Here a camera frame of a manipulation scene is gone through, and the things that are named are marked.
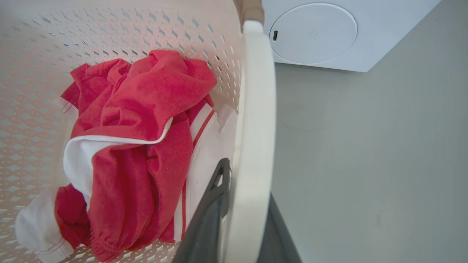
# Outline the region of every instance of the gray floor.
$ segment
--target gray floor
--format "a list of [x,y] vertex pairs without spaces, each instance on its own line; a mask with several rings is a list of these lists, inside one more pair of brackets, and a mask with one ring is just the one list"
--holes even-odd
[[303,262],[468,262],[468,1],[368,73],[277,80],[272,191]]

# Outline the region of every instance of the white laundry basket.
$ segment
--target white laundry basket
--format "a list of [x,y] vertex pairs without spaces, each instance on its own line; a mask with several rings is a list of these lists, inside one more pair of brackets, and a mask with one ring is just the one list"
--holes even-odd
[[[72,83],[69,72],[114,58],[134,62],[154,49],[205,60],[218,79],[215,104],[239,112],[221,251],[224,262],[254,262],[268,210],[276,118],[269,41],[261,23],[250,20],[261,15],[250,0],[3,0],[0,263],[37,262],[15,240],[16,215],[45,188],[67,184],[61,159],[73,123],[54,101]],[[156,242],[116,261],[171,262],[176,250],[177,244]],[[84,246],[65,260],[94,261]]]

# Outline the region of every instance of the pile of laundry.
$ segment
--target pile of laundry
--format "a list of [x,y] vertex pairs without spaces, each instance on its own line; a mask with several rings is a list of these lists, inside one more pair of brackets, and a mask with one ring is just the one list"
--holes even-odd
[[237,115],[213,110],[206,62],[152,51],[71,72],[59,98],[76,119],[63,154],[71,184],[20,211],[18,242],[45,263],[84,244],[108,262],[156,240],[183,239],[219,160],[234,153]]

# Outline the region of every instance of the perforated basket wall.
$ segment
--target perforated basket wall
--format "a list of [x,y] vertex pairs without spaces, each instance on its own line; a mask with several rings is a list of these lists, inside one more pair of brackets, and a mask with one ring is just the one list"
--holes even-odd
[[[54,101],[71,70],[114,58],[134,62],[153,49],[207,61],[212,95],[237,109],[240,33],[229,1],[2,2],[0,35],[0,262],[36,262],[15,240],[17,213],[45,188],[65,185],[61,159],[73,123]],[[170,262],[176,244],[156,242],[117,262]],[[81,246],[66,262],[94,262]]]

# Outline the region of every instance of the white appliance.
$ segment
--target white appliance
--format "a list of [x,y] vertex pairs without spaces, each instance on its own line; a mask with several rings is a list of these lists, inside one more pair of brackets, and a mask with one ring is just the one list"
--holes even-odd
[[263,0],[275,62],[369,71],[440,0]]

